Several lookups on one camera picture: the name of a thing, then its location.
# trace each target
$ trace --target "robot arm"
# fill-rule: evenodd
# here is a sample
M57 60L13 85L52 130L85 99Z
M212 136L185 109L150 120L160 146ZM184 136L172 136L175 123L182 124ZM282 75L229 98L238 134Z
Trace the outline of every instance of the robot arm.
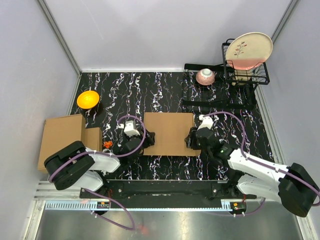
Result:
M190 130L186 138L187 146L189 143L188 147L201 149L212 163L217 166L226 166L237 173L228 180L226 185L228 188L232 187L245 195L272 199L299 217L307 216L317 195L304 184L282 172L299 177L319 191L319 187L301 165L277 164L248 153L245 153L246 157L244 157L238 146L220 143L215 137L214 131L211 130L213 126L211 117L200 116L199 119L202 123L198 128Z
M50 156L44 162L44 166L50 176L59 171L53 179L55 188L57 190L65 190L71 186L77 186L95 192L104 185L102 178L95 170L107 173L124 171L136 157L143 154L145 148L155 144L156 134L146 130L144 142L135 151L143 139L142 131L136 128L134 121L126 121L125 124L120 125L120 128L124 129L123 135L126 141L124 141L116 155L113 153L96 154L96 151L85 147L81 141L75 141ZM83 154L83 156L63 166L71 158L79 154Z

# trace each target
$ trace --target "white wall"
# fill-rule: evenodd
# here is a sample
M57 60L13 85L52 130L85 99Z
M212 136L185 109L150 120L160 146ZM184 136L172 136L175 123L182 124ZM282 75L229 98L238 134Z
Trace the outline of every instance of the white wall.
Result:
M290 0L45 0L80 68L220 64L221 44L272 35Z
M267 61L263 86L288 165L303 165L320 186L320 1L301 1ZM311 209L320 236L320 207Z
M77 77L35 0L0 0L0 233L22 235L41 177L44 120L67 112Z

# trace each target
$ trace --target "yellow bowl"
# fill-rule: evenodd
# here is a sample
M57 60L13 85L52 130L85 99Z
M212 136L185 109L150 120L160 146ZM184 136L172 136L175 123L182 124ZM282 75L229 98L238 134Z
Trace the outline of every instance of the yellow bowl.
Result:
M98 104L99 100L99 94L96 91L89 90L84 91L78 96L76 104L82 109L92 109Z

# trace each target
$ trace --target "dish rack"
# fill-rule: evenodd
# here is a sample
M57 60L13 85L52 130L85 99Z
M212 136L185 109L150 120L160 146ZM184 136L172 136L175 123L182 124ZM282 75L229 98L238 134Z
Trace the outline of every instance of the dish rack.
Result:
M257 101L255 90L258 85L267 85L270 78L265 62L250 70L236 70L226 61L226 52L234 38L222 44L223 63L203 65L186 63L182 80L182 105L188 112L202 114L216 109L253 110ZM215 81L204 86L196 81L201 69L210 69L215 73Z
M265 62L259 62L256 64L256 67L249 70L236 70L231 67L233 66L233 62L226 60L226 53L233 40L235 38L229 38L221 46L225 81L236 85L252 84L254 85L254 89L258 85L268 85L270 78Z

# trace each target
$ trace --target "ceramic plate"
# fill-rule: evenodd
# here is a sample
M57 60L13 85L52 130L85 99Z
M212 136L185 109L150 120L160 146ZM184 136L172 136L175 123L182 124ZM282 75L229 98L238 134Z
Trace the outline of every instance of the ceramic plate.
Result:
M250 32L230 44L225 59L234 69L249 70L264 63L270 57L273 47L269 36L261 32Z

